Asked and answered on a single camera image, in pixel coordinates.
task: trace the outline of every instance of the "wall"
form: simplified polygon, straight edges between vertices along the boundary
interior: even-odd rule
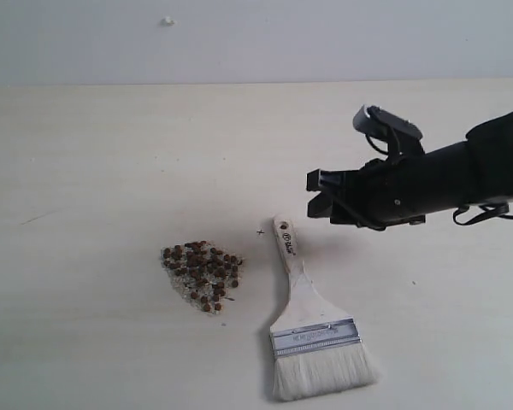
[[[505,76],[513,0],[0,0],[0,85]]]

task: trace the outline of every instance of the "robotic arm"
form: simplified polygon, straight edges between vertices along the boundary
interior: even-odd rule
[[[466,140],[425,153],[412,123],[375,106],[363,106],[353,126],[386,159],[359,170],[307,175],[310,218],[384,231],[388,226],[425,223],[426,215],[456,209],[454,221],[473,225],[490,218],[513,220],[513,112],[473,128]],[[373,139],[387,144],[380,149]],[[477,206],[467,222],[458,216]]]

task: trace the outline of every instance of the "wooden brush handle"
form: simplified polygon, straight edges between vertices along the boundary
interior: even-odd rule
[[[290,298],[314,293],[314,286],[304,271],[304,260],[298,253],[297,238],[292,221],[285,215],[274,218],[274,233],[280,250],[281,259],[291,286]]]

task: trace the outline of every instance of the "pile of seeds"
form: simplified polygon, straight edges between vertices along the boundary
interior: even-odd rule
[[[219,313],[228,290],[239,286],[243,260],[206,241],[175,245],[162,251],[173,287],[204,312]]]

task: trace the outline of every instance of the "white table surface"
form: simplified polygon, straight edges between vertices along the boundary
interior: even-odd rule
[[[0,410],[276,406],[278,212],[384,372],[281,406],[513,409],[513,222],[305,218],[307,172],[375,157],[351,127],[362,103],[413,120],[431,150],[511,111],[513,79],[0,89]],[[159,261],[202,239],[246,258],[214,317]]]

